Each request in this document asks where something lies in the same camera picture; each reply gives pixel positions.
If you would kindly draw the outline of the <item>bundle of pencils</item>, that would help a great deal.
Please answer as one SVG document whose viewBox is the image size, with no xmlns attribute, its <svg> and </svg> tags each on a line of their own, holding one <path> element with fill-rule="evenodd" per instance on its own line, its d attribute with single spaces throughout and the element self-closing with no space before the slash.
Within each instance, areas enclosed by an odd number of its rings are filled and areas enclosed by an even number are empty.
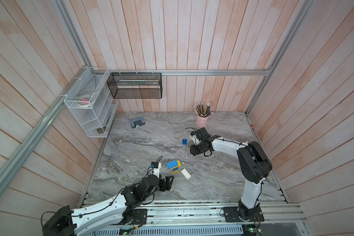
<svg viewBox="0 0 354 236">
<path fill-rule="evenodd" d="M 209 102 L 198 102 L 194 105 L 194 111 L 201 118 L 207 118 L 211 116 L 215 108 Z"/>
</svg>

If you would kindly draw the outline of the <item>black mesh basket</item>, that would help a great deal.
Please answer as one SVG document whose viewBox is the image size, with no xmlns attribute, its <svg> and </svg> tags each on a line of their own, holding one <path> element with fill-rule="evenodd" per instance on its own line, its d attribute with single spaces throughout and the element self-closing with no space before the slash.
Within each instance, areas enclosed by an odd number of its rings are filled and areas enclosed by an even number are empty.
<svg viewBox="0 0 354 236">
<path fill-rule="evenodd" d="M 112 72 L 107 86 L 114 99 L 161 99 L 162 75 L 145 72 Z"/>
</svg>

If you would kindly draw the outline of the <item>white lego plate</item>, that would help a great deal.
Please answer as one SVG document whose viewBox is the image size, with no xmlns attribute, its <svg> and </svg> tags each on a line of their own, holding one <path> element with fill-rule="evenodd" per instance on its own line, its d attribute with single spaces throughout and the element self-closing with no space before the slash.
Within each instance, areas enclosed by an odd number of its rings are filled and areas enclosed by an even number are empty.
<svg viewBox="0 0 354 236">
<path fill-rule="evenodd" d="M 190 179 L 191 175 L 186 169 L 182 169 L 181 173 L 185 176 L 186 179 Z"/>
</svg>

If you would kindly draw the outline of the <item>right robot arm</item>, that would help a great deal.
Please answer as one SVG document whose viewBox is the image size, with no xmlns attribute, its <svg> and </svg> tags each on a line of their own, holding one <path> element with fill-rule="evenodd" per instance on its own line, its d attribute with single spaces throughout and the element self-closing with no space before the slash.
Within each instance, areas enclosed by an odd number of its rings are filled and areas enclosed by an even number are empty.
<svg viewBox="0 0 354 236">
<path fill-rule="evenodd" d="M 238 214 L 243 221 L 260 210 L 259 197 L 262 186 L 270 171 L 272 163 L 261 145 L 256 142 L 239 143 L 225 139 L 219 135 L 210 135 L 205 128 L 196 129 L 190 133 L 193 145 L 190 153 L 193 156 L 217 151 L 236 157 L 239 160 L 241 172 L 245 177 L 245 186 L 239 201 Z"/>
</svg>

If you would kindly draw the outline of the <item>blue grey stapler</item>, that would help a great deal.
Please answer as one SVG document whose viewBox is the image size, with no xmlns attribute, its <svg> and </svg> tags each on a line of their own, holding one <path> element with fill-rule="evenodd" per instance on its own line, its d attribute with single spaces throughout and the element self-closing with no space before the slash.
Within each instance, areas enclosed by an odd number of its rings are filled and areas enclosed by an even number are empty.
<svg viewBox="0 0 354 236">
<path fill-rule="evenodd" d="M 131 124 L 131 127 L 134 129 L 134 128 L 138 128 L 138 127 L 145 125 L 145 121 L 144 121 L 143 117 L 139 117 L 139 118 L 132 119 L 130 121 L 130 124 Z"/>
</svg>

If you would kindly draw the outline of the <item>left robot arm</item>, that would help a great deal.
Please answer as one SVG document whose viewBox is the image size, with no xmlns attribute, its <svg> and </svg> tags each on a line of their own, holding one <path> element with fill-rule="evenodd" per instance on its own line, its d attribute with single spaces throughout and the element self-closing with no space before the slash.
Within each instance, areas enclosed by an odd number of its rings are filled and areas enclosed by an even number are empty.
<svg viewBox="0 0 354 236">
<path fill-rule="evenodd" d="M 169 191 L 174 176 L 164 179 L 149 175 L 139 183 L 127 186 L 105 201 L 71 209 L 64 206 L 42 225 L 44 236 L 85 236 L 109 225 L 127 224 L 134 218 L 134 209 L 156 191 Z"/>
</svg>

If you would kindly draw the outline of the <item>pink pencil cup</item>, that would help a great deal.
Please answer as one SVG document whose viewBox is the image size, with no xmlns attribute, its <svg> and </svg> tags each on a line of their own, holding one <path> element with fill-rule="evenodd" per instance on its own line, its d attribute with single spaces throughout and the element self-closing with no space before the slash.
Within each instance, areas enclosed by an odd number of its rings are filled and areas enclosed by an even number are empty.
<svg viewBox="0 0 354 236">
<path fill-rule="evenodd" d="M 201 117 L 199 115 L 196 115 L 196 121 L 195 124 L 199 128 L 203 128 L 207 125 L 208 122 L 208 117 Z"/>
</svg>

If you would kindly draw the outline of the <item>tape roll on shelf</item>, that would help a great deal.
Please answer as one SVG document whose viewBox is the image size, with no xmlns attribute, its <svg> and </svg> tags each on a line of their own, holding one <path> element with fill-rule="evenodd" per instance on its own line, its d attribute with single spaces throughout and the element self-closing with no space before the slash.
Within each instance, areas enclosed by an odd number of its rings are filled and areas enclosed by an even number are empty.
<svg viewBox="0 0 354 236">
<path fill-rule="evenodd" d="M 92 94 L 85 94 L 76 99 L 76 104 L 78 107 L 87 108 L 92 106 L 95 103 L 94 98 L 92 98 Z"/>
</svg>

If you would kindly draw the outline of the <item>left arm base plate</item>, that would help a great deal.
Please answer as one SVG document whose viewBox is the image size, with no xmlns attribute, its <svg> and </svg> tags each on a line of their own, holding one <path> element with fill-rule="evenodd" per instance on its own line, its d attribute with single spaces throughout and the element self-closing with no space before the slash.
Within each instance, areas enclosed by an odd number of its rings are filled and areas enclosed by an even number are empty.
<svg viewBox="0 0 354 236">
<path fill-rule="evenodd" d="M 118 225 L 145 225 L 147 223 L 147 209 L 131 209 L 123 213 L 123 219 Z"/>
</svg>

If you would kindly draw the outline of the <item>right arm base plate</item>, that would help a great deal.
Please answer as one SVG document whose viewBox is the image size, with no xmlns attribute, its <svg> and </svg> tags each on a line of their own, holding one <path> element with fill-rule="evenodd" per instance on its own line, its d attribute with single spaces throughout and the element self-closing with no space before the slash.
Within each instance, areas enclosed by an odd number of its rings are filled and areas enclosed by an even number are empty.
<svg viewBox="0 0 354 236">
<path fill-rule="evenodd" d="M 260 205 L 253 209 L 246 207 L 224 207 L 223 214 L 227 223 L 233 222 L 264 222 L 265 218 Z"/>
</svg>

